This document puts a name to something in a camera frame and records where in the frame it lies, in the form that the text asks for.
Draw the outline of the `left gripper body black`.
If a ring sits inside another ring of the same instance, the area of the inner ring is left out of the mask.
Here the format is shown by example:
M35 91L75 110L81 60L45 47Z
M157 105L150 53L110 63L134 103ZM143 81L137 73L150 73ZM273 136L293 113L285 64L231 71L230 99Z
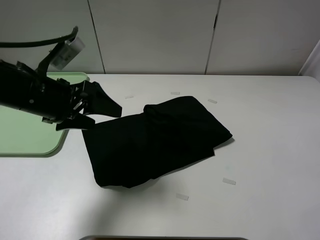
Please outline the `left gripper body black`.
M84 72L47 72L31 82L28 112L41 116L44 122L60 124L77 115L74 107L88 81Z

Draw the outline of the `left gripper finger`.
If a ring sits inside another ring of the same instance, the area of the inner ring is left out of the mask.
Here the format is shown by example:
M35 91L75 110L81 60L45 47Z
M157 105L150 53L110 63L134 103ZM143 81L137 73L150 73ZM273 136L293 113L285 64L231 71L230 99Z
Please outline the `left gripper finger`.
M97 82L86 81L83 87L83 100L85 107L83 114L87 115L104 115L113 118L122 116L122 107L111 99L101 85Z
M96 121L88 116L76 113L72 114L58 114L55 117L56 131L80 129L88 130L95 126Z

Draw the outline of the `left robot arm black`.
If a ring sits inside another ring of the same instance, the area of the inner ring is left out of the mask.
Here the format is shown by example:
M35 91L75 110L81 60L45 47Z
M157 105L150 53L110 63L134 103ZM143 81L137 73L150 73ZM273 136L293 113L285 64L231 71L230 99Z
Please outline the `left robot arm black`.
M57 131L91 129L96 122L90 115L122 115L122 107L99 83L54 80L46 72L39 73L22 62L0 62L0 104L40 116L43 122L55 124Z

